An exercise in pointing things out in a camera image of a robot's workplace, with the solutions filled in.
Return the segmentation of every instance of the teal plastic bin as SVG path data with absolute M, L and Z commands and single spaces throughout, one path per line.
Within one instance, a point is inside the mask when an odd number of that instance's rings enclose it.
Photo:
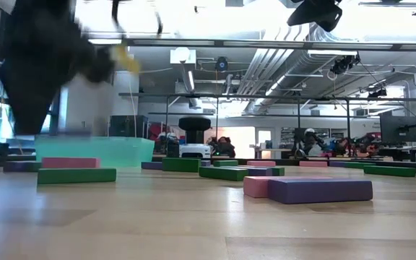
M 152 162 L 155 142 L 135 137 L 37 136 L 36 160 L 43 157 L 95 157 L 102 168 L 141 167 Z

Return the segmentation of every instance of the pink foam block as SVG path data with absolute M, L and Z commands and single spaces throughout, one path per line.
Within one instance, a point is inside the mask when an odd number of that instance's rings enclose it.
M 300 161 L 301 167 L 329 167 L 326 162 Z
M 100 168 L 99 158 L 44 157 L 42 168 Z
M 325 179 L 330 177 L 300 177 L 300 176 L 247 176 L 243 179 L 243 193 L 253 198 L 267 198 L 267 182 L 275 179 Z
M 248 161 L 246 164 L 250 166 L 274 167 L 275 161 Z

